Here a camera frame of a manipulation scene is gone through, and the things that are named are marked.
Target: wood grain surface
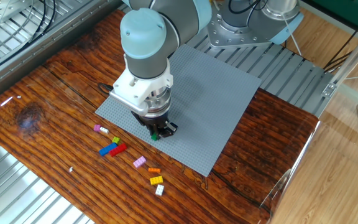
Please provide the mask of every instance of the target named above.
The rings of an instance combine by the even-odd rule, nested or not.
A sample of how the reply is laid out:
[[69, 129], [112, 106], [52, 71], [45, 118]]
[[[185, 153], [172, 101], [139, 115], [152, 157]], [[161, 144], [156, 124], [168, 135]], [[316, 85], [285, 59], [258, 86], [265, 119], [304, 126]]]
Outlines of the wood grain surface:
[[[97, 83], [124, 70], [122, 16], [112, 13], [0, 96], [0, 145], [96, 223], [258, 223], [318, 119], [259, 89], [210, 175], [199, 175], [94, 113], [106, 99]], [[101, 157], [114, 136], [128, 149]], [[146, 165], [135, 169], [140, 156]], [[162, 170], [162, 197], [149, 167]]]

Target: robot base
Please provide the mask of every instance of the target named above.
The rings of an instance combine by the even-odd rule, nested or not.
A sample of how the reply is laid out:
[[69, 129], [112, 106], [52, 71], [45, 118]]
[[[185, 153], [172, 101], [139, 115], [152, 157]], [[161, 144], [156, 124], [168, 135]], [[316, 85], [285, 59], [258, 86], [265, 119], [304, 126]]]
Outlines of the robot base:
[[271, 42], [256, 34], [248, 27], [238, 28], [225, 23], [215, 7], [212, 8], [212, 19], [207, 29], [211, 46], [217, 49], [236, 49], [239, 47], [257, 47], [271, 44]]

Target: white lego brick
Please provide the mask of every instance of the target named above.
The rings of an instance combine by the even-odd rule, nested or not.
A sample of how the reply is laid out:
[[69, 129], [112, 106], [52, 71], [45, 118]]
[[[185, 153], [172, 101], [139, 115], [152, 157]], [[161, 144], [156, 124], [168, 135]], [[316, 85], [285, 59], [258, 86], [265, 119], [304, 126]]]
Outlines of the white lego brick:
[[109, 134], [109, 130], [107, 128], [100, 127], [100, 131]]
[[164, 191], [164, 186], [162, 185], [158, 185], [157, 186], [157, 190], [155, 191], [155, 194], [158, 195], [158, 196], [162, 196], [162, 192]]

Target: pink lego brick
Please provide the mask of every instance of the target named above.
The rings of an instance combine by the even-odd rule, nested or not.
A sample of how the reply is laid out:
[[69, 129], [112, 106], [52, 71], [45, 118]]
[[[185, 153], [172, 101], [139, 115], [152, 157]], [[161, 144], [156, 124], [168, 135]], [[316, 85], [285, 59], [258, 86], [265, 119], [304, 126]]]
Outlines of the pink lego brick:
[[135, 162], [134, 162], [134, 166], [136, 168], [139, 168], [141, 165], [143, 165], [146, 162], [146, 159], [142, 156], [140, 158], [138, 158]]
[[93, 127], [93, 131], [100, 132], [100, 127], [100, 124], [95, 124], [95, 126]]

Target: metal mounting plate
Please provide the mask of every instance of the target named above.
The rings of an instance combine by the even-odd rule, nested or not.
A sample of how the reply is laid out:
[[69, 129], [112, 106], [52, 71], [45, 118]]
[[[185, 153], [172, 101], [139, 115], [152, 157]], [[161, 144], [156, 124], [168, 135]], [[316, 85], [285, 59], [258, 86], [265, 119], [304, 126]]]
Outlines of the metal mounting plate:
[[271, 44], [265, 38], [247, 28], [242, 28], [238, 33], [231, 32], [222, 26], [223, 22], [218, 10], [213, 7], [212, 19], [207, 26], [208, 37], [212, 47], [218, 49], [236, 49], [239, 47], [257, 47]]
[[31, 0], [0, 0], [0, 23], [15, 16], [18, 12], [23, 11], [27, 6], [31, 6], [31, 4]]

